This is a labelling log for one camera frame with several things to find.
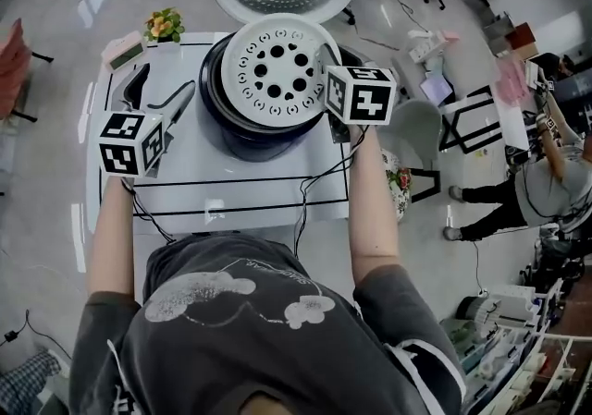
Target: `red chair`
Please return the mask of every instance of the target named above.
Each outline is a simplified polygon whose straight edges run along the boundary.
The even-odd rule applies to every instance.
[[[15,115],[32,123],[37,121],[36,117],[25,115],[15,109],[32,56],[48,63],[54,61],[52,57],[35,54],[27,47],[22,38],[20,19],[17,19],[12,25],[7,41],[0,43],[0,119]]]

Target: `black pants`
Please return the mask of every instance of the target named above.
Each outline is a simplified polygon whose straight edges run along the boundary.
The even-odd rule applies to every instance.
[[[501,203],[485,218],[461,228],[463,241],[477,241],[506,227],[525,226],[526,221],[518,206],[514,177],[495,187],[464,189],[462,199],[469,203]]]

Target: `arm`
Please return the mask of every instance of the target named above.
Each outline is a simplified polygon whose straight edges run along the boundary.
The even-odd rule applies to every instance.
[[[354,144],[360,128],[352,127],[350,134]],[[350,250],[356,285],[377,267],[400,264],[397,216],[373,127],[367,130],[350,172]]]
[[[543,115],[540,115],[536,120],[536,127],[538,132],[541,134],[543,150],[545,151],[545,155],[549,161],[551,172],[553,173],[553,176],[555,176],[555,178],[561,182],[563,181],[563,176],[565,174],[565,160],[561,156],[559,148],[553,141],[551,133],[545,124],[545,117]]]
[[[110,177],[94,231],[89,295],[108,291],[133,297],[132,211],[132,197],[121,178]]]
[[[580,140],[574,130],[567,124],[565,116],[561,112],[561,109],[557,106],[555,97],[550,92],[547,93],[547,107],[549,108],[550,116],[557,125],[557,130],[559,131],[559,135],[561,136],[563,143],[572,144]]]

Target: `sneaker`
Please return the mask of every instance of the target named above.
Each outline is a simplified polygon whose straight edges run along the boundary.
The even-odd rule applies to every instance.
[[[464,203],[463,200],[463,189],[461,187],[457,187],[456,185],[452,185],[448,189],[448,194],[453,200],[459,201],[460,203]]]
[[[447,241],[463,240],[463,233],[461,232],[461,229],[458,227],[446,226],[442,231],[442,234],[444,235],[444,239],[446,239]]]

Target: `potted plant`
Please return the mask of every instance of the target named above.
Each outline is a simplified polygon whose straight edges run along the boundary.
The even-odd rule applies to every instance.
[[[167,7],[162,11],[152,13],[145,22],[146,32],[144,36],[149,41],[181,42],[181,36],[185,28],[181,25],[181,14],[174,7]]]

